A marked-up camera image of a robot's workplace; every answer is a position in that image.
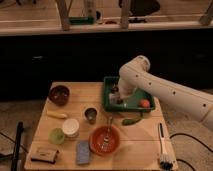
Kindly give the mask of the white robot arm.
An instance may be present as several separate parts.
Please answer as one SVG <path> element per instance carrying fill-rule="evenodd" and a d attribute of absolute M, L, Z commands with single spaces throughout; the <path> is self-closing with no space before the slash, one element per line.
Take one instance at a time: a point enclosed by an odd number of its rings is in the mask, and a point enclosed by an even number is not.
<path fill-rule="evenodd" d="M 118 90 L 122 99 L 130 97 L 136 89 L 173 105 L 191 115 L 213 132 L 213 95 L 186 87 L 149 73 L 150 61 L 139 55 L 119 69 Z"/>

